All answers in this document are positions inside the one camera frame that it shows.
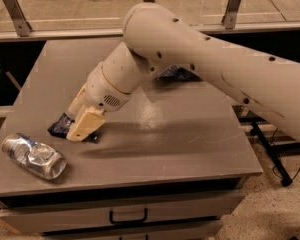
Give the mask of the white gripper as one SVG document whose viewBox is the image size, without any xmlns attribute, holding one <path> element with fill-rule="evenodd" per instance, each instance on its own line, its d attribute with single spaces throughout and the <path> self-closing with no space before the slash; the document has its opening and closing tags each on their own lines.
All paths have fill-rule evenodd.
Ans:
<svg viewBox="0 0 300 240">
<path fill-rule="evenodd" d="M 129 94 L 119 92 L 108 82 L 103 74 L 103 63 L 100 62 L 68 108 L 68 116 L 75 121 L 66 138 L 73 142 L 83 141 L 105 123 L 104 111 L 100 109 L 118 111 L 130 98 Z"/>
</svg>

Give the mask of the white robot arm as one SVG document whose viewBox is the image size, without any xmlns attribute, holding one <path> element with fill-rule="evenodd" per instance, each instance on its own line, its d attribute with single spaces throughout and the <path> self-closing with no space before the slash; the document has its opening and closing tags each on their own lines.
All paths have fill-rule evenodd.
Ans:
<svg viewBox="0 0 300 240">
<path fill-rule="evenodd" d="M 300 63 L 202 34 L 155 3 L 132 7 L 123 40 L 89 74 L 69 107 L 66 138 L 82 141 L 144 81 L 180 66 L 300 143 Z"/>
</svg>

